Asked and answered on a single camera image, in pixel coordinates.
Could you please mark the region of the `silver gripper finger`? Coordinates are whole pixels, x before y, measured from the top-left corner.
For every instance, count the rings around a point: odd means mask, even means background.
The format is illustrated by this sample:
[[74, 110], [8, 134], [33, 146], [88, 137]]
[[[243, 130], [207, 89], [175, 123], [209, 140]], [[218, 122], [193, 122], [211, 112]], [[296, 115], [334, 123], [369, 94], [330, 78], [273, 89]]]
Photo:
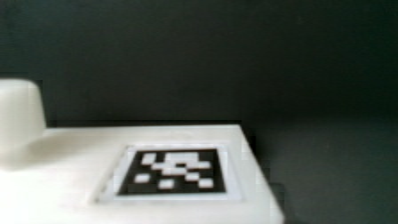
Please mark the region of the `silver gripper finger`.
[[0, 170], [21, 164], [46, 129], [40, 91], [24, 79], [0, 79]]

